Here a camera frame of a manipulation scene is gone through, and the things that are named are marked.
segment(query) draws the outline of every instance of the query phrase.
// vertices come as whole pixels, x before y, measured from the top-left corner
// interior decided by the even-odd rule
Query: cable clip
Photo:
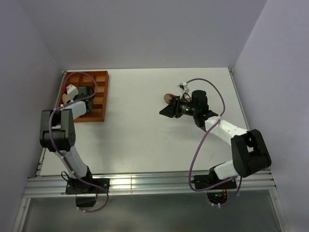
[[[215,121],[215,123],[219,122],[222,120],[222,117],[221,116],[218,116],[217,120]]]

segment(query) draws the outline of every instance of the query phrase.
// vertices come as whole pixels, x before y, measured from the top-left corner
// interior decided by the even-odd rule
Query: gray floor
[[[280,231],[267,190],[241,192],[221,209],[211,208],[205,197],[205,193],[112,196],[105,209],[91,214],[76,211],[74,198],[33,199],[23,231]]]

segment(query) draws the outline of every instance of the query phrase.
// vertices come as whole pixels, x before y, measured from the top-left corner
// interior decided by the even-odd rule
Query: white wall
[[[292,231],[309,226],[309,1],[268,0],[234,77],[248,122],[263,133]]]
[[[40,113],[55,101],[60,72],[17,0],[0,0],[0,227],[11,231],[41,154]]]
[[[266,0],[20,0],[63,69],[232,67]]]

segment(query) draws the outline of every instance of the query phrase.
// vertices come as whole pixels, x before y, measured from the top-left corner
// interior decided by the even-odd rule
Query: wire
[[[183,94],[183,100],[185,101],[185,102],[189,102],[185,97],[184,97],[184,95],[186,95],[186,96],[188,96],[189,97],[189,99],[190,99],[190,101],[191,101],[191,97],[190,97],[190,95],[189,94],[187,94],[187,93],[184,93]]]
[[[68,175],[65,171],[62,171],[62,172],[61,172],[61,177],[62,177],[62,179],[64,179],[66,182],[68,182],[68,180],[69,180],[69,175]]]
[[[92,88],[92,86],[91,86],[91,89],[92,89],[92,93],[94,93],[95,90]],[[94,99],[94,98],[95,98],[95,96],[92,97],[92,99]]]
[[[203,78],[194,78],[194,79],[191,79],[191,80],[187,81],[187,83],[189,84],[189,83],[192,82],[192,81],[198,81],[198,80],[199,80],[199,81],[205,81],[205,82],[207,82],[208,84],[210,84],[210,85],[217,91],[217,93],[219,94],[219,96],[220,96],[220,98],[221,98],[221,101],[222,101],[222,105],[223,105],[223,110],[222,110],[222,112],[221,112],[221,114],[220,114],[219,119],[218,119],[217,122],[216,122],[215,124],[213,124],[213,125],[209,128],[209,130],[204,134],[204,136],[203,136],[201,142],[199,143],[199,145],[198,145],[198,147],[197,147],[197,150],[196,150],[196,152],[195,152],[195,154],[194,154],[194,156],[193,156],[193,159],[192,159],[192,162],[191,162],[191,165],[190,165],[190,169],[189,169],[189,186],[190,186],[190,189],[192,189],[192,190],[195,191],[195,192],[203,192],[203,191],[212,189],[212,188],[214,188],[214,187],[216,187],[216,186],[218,186],[218,185],[224,184],[224,183],[226,183],[226,182],[228,182],[228,181],[236,180],[237,177],[236,177],[236,176],[230,177],[230,178],[228,178],[228,179],[226,179],[226,180],[223,180],[223,181],[221,181],[221,182],[219,182],[219,183],[217,183],[217,184],[214,184],[214,185],[212,185],[212,186],[209,186],[209,187],[207,187],[207,188],[196,189],[196,188],[194,188],[194,187],[192,186],[192,183],[191,183],[192,170],[193,170],[193,166],[194,166],[195,160],[197,159],[197,155],[198,155],[198,153],[199,153],[199,150],[201,149],[201,147],[202,147],[202,145],[203,145],[203,143],[204,143],[206,137],[209,135],[209,133],[212,131],[212,129],[215,128],[215,127],[220,123],[221,117],[222,117],[222,115],[225,113],[225,102],[224,102],[224,99],[223,99],[223,97],[222,97],[222,94],[220,93],[220,91],[218,90],[218,88],[217,88],[212,82],[210,82],[209,80],[203,79]],[[239,185],[238,185],[238,188],[237,188],[237,190],[236,190],[235,195],[234,195],[230,200],[228,200],[226,203],[222,204],[221,206],[227,205],[227,204],[230,203],[233,199],[235,199],[235,197],[238,195],[238,192],[239,192],[239,190],[240,190],[241,182],[242,182],[242,177],[240,177]]]
[[[97,93],[98,86],[97,86],[97,83],[96,83],[95,79],[94,79],[92,76],[90,76],[89,74],[85,73],[85,72],[72,72],[72,73],[70,73],[70,74],[67,76],[67,78],[65,79],[65,81],[64,81],[64,86],[66,85],[67,80],[69,79],[69,77],[72,76],[72,75],[75,74],[75,73],[81,73],[81,74],[84,74],[84,75],[90,77],[90,78],[92,79],[92,81],[94,82],[94,84],[95,84],[95,91],[94,91],[94,93],[93,93],[92,95],[90,95],[90,96],[87,96],[87,97],[85,97],[85,98],[81,98],[81,99],[76,100],[76,101],[71,101],[71,102],[68,103],[68,104],[65,104],[65,105],[63,105],[63,106],[61,106],[61,107],[58,107],[58,108],[54,109],[53,112],[52,112],[51,115],[50,115],[50,118],[49,118],[49,136],[50,136],[50,140],[51,140],[51,143],[52,143],[52,145],[53,145],[53,148],[55,149],[55,151],[56,151],[57,153],[59,153],[59,155],[61,155],[61,156],[63,157],[63,161],[64,161],[65,164],[67,165],[68,169],[72,172],[72,174],[76,177],[76,179],[78,179],[80,182],[82,182],[82,183],[85,184],[85,185],[98,188],[98,189],[102,190],[102,191],[106,194],[106,201],[105,201],[105,203],[104,203],[101,207],[99,207],[99,208],[97,208],[97,209],[93,209],[93,210],[85,210],[85,209],[79,208],[79,210],[81,210],[81,211],[83,211],[83,212],[86,212],[86,213],[93,213],[93,212],[97,212],[97,211],[103,209],[103,208],[106,206],[106,204],[107,204],[107,202],[108,202],[108,200],[109,200],[108,192],[107,192],[104,188],[102,188],[102,187],[100,187],[100,186],[98,186],[98,185],[94,185],[94,184],[92,184],[92,183],[89,183],[89,182],[87,182],[87,181],[84,181],[84,180],[82,180],[82,179],[78,176],[78,174],[73,170],[73,168],[72,168],[70,162],[68,161],[68,159],[65,157],[65,155],[64,155],[64,154],[58,149],[58,147],[56,146],[55,140],[54,140],[54,137],[53,137],[53,133],[52,133],[52,122],[53,122],[53,117],[54,117],[54,115],[55,115],[55,113],[56,113],[57,111],[59,111],[59,110],[61,110],[61,109],[63,109],[63,108],[66,108],[66,107],[68,107],[69,105],[72,105],[72,104],[74,104],[74,103],[76,103],[76,102],[80,102],[80,101],[83,101],[83,100],[92,98],[92,97],[94,97],[95,94]]]
[[[224,191],[225,191],[225,185],[223,185],[222,195],[224,195]]]

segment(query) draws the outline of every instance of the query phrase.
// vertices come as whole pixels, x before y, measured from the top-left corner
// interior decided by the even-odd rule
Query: orange wooden tray
[[[103,122],[105,117],[105,109],[106,109],[106,98],[107,98],[107,87],[108,87],[108,72],[107,71],[94,71],[94,72],[85,72],[92,76],[97,85],[98,90],[95,98],[92,100],[93,109],[91,113],[86,116],[78,117],[74,120],[74,122]],[[79,86],[92,86],[95,88],[92,79],[84,74],[75,73],[69,77],[67,81],[68,85],[74,85],[77,88]],[[58,102],[58,107],[62,104],[62,94]]]

